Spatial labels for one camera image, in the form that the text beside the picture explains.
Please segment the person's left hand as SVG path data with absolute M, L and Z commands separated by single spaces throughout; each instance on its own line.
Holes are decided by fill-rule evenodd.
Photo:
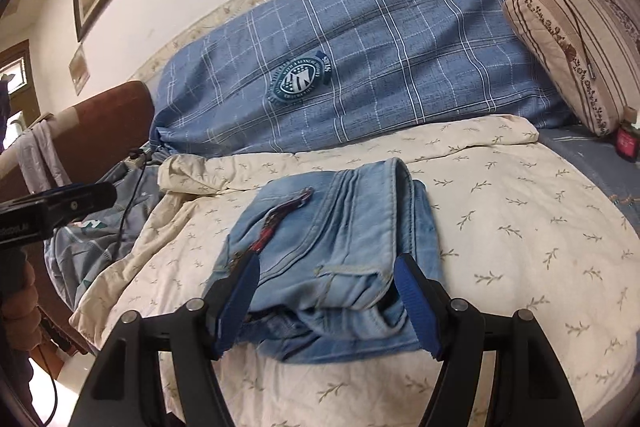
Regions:
M 17 351 L 29 352 L 41 343 L 41 313 L 35 279 L 34 268 L 26 261 L 23 287 L 2 303 L 1 317 L 6 339 L 10 347 Z

